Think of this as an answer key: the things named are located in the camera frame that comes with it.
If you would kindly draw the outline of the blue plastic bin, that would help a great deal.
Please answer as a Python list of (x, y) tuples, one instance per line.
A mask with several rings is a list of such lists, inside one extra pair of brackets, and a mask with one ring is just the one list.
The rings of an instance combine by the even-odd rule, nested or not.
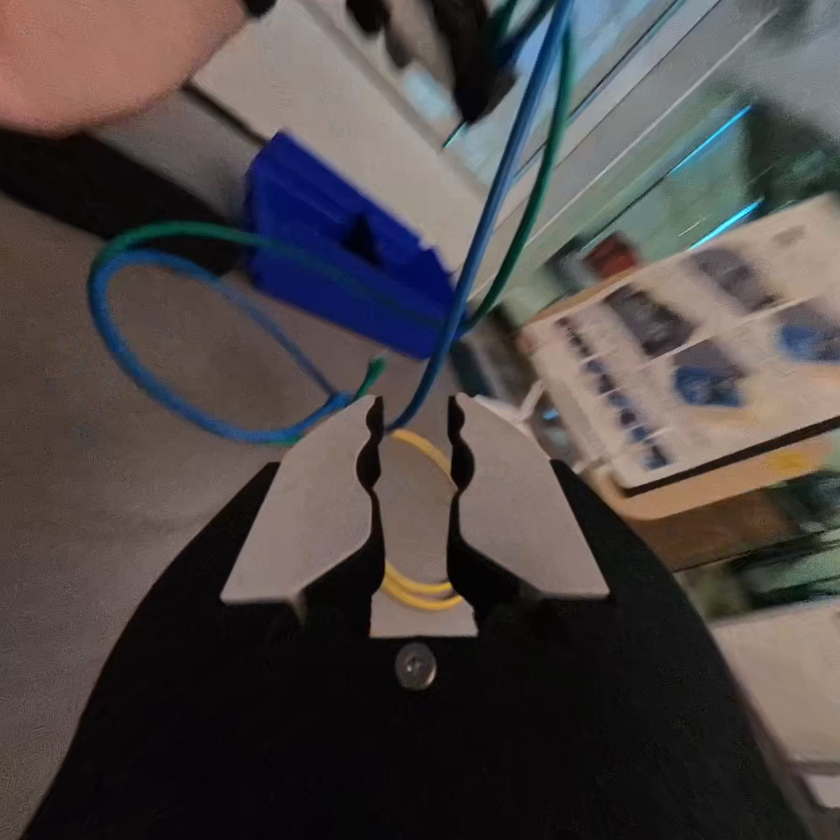
[(454, 300), (438, 253), (291, 134), (252, 160), (243, 215), (285, 246), (250, 250), (259, 291), (409, 358), (432, 354)]

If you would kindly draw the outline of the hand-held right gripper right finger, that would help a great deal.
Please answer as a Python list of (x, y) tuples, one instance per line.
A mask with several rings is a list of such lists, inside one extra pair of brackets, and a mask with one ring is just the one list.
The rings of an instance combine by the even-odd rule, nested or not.
[(471, 607), (604, 601), (610, 587), (553, 462), (512, 406), (449, 399), (448, 576)]

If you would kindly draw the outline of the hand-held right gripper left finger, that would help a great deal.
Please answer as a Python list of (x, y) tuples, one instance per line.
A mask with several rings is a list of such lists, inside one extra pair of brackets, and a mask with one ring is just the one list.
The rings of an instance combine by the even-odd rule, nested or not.
[(220, 593), (227, 606), (282, 604), (300, 618), (336, 611), (371, 623), (385, 547), (375, 485), (384, 405), (368, 395), (295, 444)]

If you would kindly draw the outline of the printed instruction poster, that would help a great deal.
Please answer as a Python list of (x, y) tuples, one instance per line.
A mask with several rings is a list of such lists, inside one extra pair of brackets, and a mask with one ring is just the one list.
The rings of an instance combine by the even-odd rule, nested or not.
[(827, 193), (527, 322), (583, 457), (628, 496), (838, 429), (839, 209)]

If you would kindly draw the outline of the wooden poster stand board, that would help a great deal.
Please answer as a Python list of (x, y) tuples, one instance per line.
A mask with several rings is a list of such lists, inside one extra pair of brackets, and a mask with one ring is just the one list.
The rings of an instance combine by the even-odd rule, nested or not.
[(751, 456), (629, 496), (604, 466), (582, 476), (671, 571), (685, 571), (802, 534), (786, 491), (834, 467), (838, 432)]

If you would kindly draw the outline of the person's left forearm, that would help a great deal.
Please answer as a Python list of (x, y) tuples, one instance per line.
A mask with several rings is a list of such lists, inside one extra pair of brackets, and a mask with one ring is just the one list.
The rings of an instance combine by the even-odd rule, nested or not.
[(140, 112), (249, 19), (237, 1), (2, 1), (2, 129), (62, 135)]

